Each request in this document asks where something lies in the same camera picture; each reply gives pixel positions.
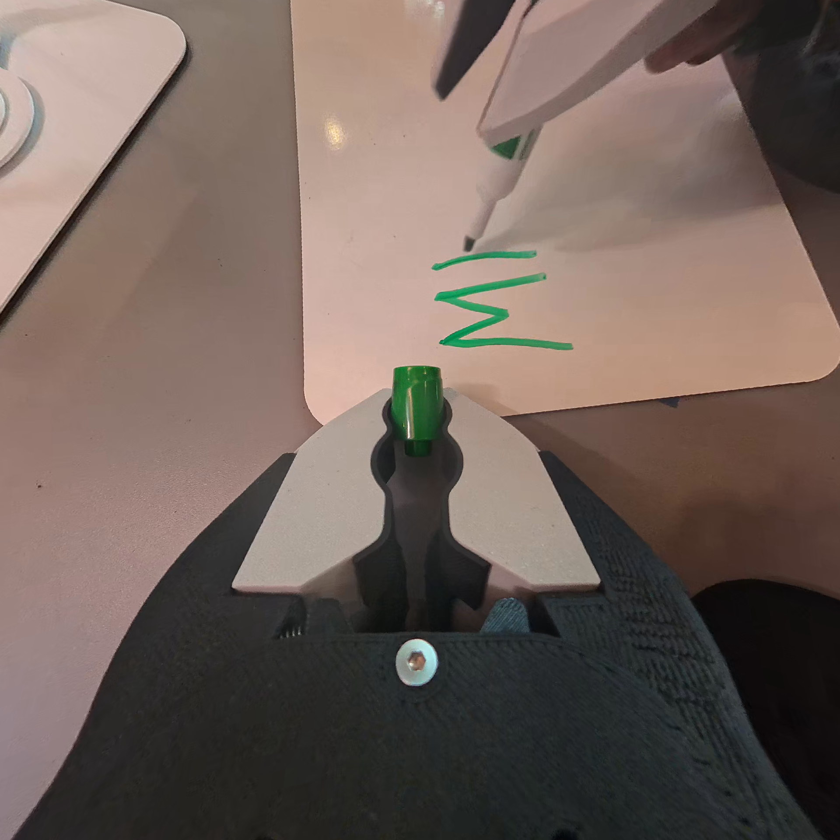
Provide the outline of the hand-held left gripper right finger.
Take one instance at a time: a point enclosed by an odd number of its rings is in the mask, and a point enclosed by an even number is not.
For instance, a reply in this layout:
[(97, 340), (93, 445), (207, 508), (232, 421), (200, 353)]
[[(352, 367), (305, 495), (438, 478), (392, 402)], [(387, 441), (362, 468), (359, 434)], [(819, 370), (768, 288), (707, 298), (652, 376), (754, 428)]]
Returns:
[(499, 601), (590, 596), (602, 579), (535, 445), (444, 389), (444, 487), (425, 564), (429, 629), (475, 632)]

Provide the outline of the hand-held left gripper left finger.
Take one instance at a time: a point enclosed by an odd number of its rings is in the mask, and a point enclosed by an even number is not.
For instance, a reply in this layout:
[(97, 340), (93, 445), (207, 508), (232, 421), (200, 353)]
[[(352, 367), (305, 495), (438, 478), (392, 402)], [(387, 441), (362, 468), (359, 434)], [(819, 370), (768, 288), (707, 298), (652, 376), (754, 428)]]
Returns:
[(292, 455), (232, 588), (333, 599), (364, 632), (401, 632), (409, 612), (396, 537), (392, 392), (335, 417)]

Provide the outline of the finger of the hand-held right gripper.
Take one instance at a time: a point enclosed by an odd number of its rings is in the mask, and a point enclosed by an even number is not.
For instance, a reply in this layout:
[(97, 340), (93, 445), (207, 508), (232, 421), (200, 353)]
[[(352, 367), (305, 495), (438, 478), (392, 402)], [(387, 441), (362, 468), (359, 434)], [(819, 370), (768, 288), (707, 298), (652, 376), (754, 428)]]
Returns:
[(522, 16), (477, 132), (499, 144), (549, 122), (676, 37), (714, 1), (541, 1)]
[(506, 22), (516, 1), (447, 1), (434, 61), (434, 93), (445, 100)]

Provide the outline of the green marker cap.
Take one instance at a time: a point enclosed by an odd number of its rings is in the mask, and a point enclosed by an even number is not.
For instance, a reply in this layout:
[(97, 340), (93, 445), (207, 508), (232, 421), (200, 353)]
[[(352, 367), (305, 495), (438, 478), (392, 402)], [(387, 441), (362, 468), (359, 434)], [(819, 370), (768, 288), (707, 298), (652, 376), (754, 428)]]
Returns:
[(440, 368), (420, 364), (395, 367), (390, 416), (395, 440), (402, 442), (405, 455), (430, 456), (445, 416)]

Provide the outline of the green dry erase marker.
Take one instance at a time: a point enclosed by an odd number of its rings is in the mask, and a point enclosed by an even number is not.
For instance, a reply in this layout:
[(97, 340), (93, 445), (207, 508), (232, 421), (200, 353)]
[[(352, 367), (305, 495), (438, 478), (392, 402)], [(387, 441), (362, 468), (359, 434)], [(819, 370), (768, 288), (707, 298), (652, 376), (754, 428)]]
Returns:
[(540, 125), (526, 134), (502, 141), (489, 148), (489, 158), (479, 174), (476, 189), (478, 210), (464, 237), (463, 251), (469, 253), (483, 237), (496, 206), (507, 198), (520, 181), (534, 145), (541, 134)]

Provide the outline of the white whiteboard with green writing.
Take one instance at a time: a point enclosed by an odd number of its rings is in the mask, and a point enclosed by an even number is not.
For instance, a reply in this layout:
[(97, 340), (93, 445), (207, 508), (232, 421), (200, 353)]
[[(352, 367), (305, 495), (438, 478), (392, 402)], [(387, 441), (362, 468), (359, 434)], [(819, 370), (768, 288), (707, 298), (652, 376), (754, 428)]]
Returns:
[(464, 254), (476, 124), (517, 21), (446, 101), (444, 2), (292, 2), (304, 394), (407, 364), (501, 415), (811, 382), (838, 325), (721, 58), (636, 64), (547, 124)]

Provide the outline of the blank white whiteboard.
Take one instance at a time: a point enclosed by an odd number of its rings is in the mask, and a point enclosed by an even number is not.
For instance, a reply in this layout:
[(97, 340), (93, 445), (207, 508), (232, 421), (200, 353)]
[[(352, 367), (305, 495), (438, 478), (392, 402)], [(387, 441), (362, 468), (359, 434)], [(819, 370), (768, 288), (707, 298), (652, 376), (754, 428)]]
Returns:
[(2, 68), (44, 103), (34, 152), (1, 174), (1, 307), (26, 282), (186, 54), (182, 29), (101, 1), (1, 2)]

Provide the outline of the person's right hand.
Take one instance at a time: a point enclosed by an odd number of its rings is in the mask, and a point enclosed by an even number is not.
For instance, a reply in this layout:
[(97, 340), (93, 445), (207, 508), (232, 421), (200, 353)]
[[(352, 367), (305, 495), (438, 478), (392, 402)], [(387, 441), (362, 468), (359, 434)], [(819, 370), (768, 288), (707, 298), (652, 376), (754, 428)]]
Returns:
[(731, 47), (755, 15), (750, 8), (717, 5), (649, 54), (645, 67), (662, 74), (682, 64), (701, 65)]

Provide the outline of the person's black clothing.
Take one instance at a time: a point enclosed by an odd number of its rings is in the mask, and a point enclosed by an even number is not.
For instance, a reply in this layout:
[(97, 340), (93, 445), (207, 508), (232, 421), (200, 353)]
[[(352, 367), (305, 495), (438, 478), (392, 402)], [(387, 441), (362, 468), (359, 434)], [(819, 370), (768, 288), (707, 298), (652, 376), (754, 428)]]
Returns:
[(695, 595), (752, 727), (824, 838), (839, 838), (839, 602), (770, 581)]

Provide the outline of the white round disc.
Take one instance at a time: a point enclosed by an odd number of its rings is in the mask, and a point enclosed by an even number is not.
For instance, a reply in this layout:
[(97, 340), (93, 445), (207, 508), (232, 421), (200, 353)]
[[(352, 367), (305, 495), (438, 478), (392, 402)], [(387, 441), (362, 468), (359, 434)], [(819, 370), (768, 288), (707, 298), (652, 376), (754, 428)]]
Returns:
[(44, 103), (37, 88), (1, 69), (1, 173), (19, 167), (35, 150), (44, 128)]

